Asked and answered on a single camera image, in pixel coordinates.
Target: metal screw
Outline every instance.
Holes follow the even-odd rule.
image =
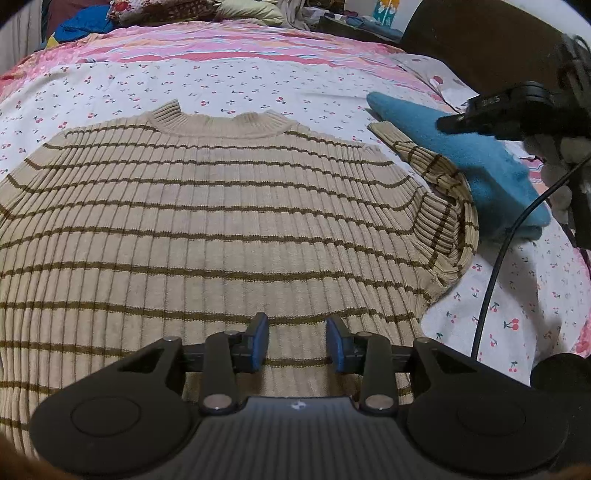
[[[365,399],[365,404],[372,410],[387,410],[394,405],[394,399],[387,395],[371,395]]]
[[[223,393],[216,393],[205,397],[203,405],[209,410],[223,410],[232,405],[232,399]]]

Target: ribbed knit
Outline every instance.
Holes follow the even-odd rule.
[[[388,131],[445,199],[378,147],[274,112],[211,118],[175,101],[39,148],[0,184],[4,432],[31,453],[47,394],[164,335],[199,343],[256,312],[271,319],[268,359],[239,375],[244,394],[354,393],[359,379],[327,364],[323,319],[410,345],[478,242],[463,176]]]

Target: blue cloth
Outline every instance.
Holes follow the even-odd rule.
[[[466,176],[480,226],[480,237],[501,240],[538,193],[523,163],[515,160],[503,144],[478,134],[446,135],[435,122],[446,113],[395,99],[378,92],[367,96],[369,106],[390,121],[417,145],[448,157]],[[534,210],[516,237],[537,240],[550,224],[545,205]]]
[[[80,10],[56,29],[54,38],[59,43],[79,40],[91,33],[109,33],[116,25],[107,19],[109,5],[95,5]]]

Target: white logo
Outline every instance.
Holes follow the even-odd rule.
[[[301,400],[295,401],[293,402],[290,407],[293,408],[294,410],[302,410],[303,408],[306,408],[308,405],[304,402],[302,402]]]

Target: chair backrest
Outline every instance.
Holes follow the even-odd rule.
[[[557,29],[502,0],[423,0],[401,47],[445,62],[487,94],[527,80],[557,89],[560,39]]]

